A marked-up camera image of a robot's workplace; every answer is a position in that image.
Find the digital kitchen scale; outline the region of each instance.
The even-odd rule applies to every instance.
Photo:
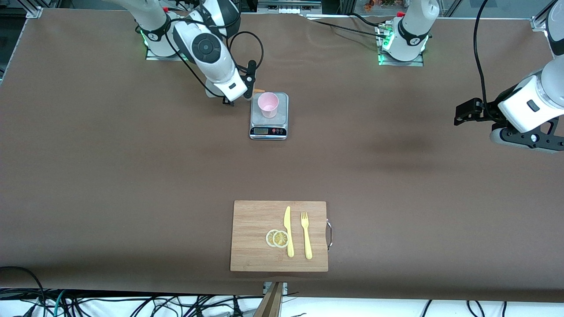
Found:
[[[258,98],[262,94],[255,94],[250,105],[249,137],[253,140],[286,140],[288,137],[288,95],[274,93],[278,97],[276,116],[267,118],[262,115],[258,107]]]

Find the wooden cutting board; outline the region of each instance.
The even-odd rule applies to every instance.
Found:
[[[266,234],[283,230],[284,213],[290,206],[294,257],[286,248],[271,247]],[[313,258],[305,256],[301,213],[307,212]],[[327,272],[328,255],[325,240],[327,203],[325,201],[259,201],[237,200],[233,206],[231,271],[251,272]]]

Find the yellow plastic fork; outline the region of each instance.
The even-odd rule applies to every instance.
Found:
[[[310,221],[307,219],[307,213],[302,213],[302,227],[303,227],[303,242],[305,244],[306,259],[311,260],[314,255],[311,253],[310,234],[307,228],[310,226]]]

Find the lemon slice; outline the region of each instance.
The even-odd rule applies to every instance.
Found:
[[[278,248],[285,248],[288,245],[288,233],[286,231],[277,231],[274,234],[273,241]]]
[[[276,244],[274,244],[274,234],[277,232],[277,229],[273,229],[266,234],[266,243],[273,248],[276,248]]]

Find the wooden stand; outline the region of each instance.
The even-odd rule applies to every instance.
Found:
[[[272,283],[253,317],[278,317],[283,293],[284,282]]]

